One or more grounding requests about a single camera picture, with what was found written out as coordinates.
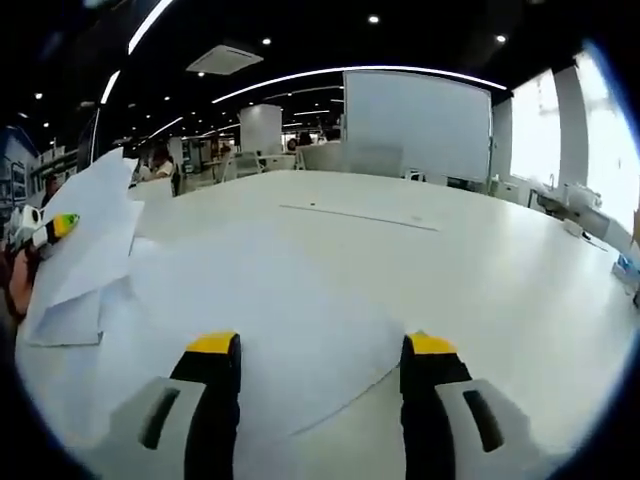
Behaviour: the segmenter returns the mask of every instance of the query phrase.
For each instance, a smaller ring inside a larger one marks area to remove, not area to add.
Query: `black ceiling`
[[[193,135],[235,122],[249,102],[342,83],[340,74],[319,75],[211,103],[261,81],[321,68],[410,65],[466,73],[513,88],[549,66],[570,61],[593,21],[588,2],[559,0],[174,0],[127,56],[130,37],[157,0],[93,0],[100,3],[98,10],[79,1],[63,3],[64,11],[51,6],[43,10],[45,15],[35,22],[38,35],[18,28],[31,21],[28,9],[18,12],[24,18],[16,14],[11,25],[14,52],[9,58],[17,66],[13,71],[20,73],[5,89],[4,104],[10,107],[6,121],[23,126],[42,150],[53,137],[72,146],[79,123],[86,122],[78,105],[98,102],[116,70],[122,73],[101,119],[106,141],[149,135],[180,116],[184,120],[166,133]],[[377,25],[367,21],[370,14],[380,17]],[[497,34],[508,41],[499,44]],[[265,37],[271,45],[262,45]],[[200,78],[186,71],[225,41],[246,46],[264,61],[226,77]],[[33,97],[35,92],[43,93],[42,100]],[[504,97],[497,90],[492,93]],[[316,121],[315,116],[292,114],[318,109],[330,110],[321,121],[333,123],[342,104],[331,100],[341,98],[342,91],[332,89],[267,101],[283,107],[284,123]]]

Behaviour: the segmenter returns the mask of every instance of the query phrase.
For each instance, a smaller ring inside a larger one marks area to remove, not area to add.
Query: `whiteboard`
[[[398,175],[415,168],[427,176],[486,181],[489,92],[410,73],[363,71],[344,76],[347,160],[350,150],[361,145],[385,145],[402,152]]]

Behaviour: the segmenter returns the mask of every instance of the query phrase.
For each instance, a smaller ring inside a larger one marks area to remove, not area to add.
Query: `white tabletop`
[[[335,284],[382,303],[408,331],[452,341],[472,376],[491,381],[530,417],[533,439],[548,452],[583,440],[631,351],[637,314],[610,274],[617,253],[495,198],[382,177],[280,171],[149,204],[138,230],[168,244],[251,218],[270,219]],[[19,345],[16,358],[46,363],[66,352]],[[291,442],[298,476],[403,478],[400,404],[394,372],[298,435]]]

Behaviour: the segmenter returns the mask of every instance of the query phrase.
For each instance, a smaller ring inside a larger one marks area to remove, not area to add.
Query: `window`
[[[558,185],[560,112],[551,70],[513,91],[511,175]]]
[[[587,187],[600,194],[601,210],[631,232],[640,197],[640,164],[633,136],[593,58],[581,53],[576,64],[589,136]]]

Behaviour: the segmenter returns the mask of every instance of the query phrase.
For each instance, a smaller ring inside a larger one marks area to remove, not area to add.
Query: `air vent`
[[[262,57],[239,48],[218,45],[189,65],[187,71],[231,75],[262,60]]]

